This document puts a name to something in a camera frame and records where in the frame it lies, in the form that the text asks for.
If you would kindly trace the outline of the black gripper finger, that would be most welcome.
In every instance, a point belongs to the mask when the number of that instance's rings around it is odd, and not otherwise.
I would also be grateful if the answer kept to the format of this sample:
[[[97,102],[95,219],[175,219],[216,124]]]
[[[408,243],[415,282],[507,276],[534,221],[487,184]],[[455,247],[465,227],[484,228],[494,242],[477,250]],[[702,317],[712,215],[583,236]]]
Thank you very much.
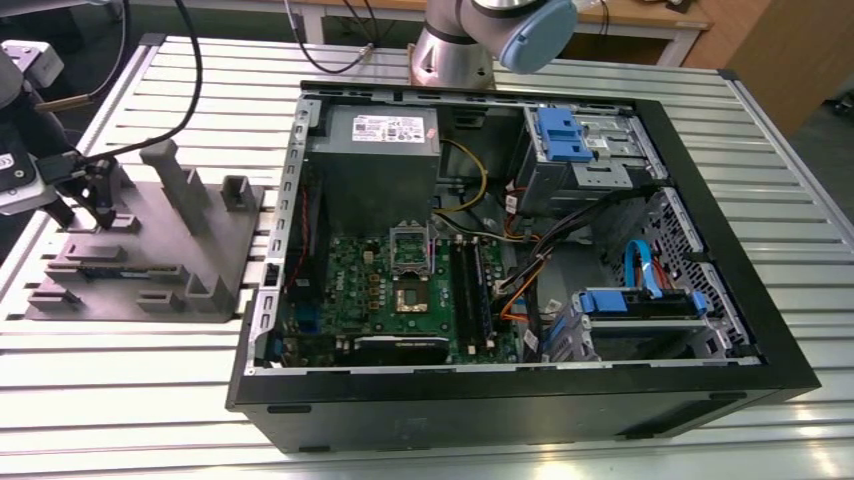
[[[52,200],[42,205],[42,211],[60,226],[71,226],[75,221],[75,212],[60,194],[52,192],[52,195]]]
[[[87,168],[85,206],[101,229],[108,230],[116,219],[116,201],[120,196],[119,167],[116,164],[93,164]]]

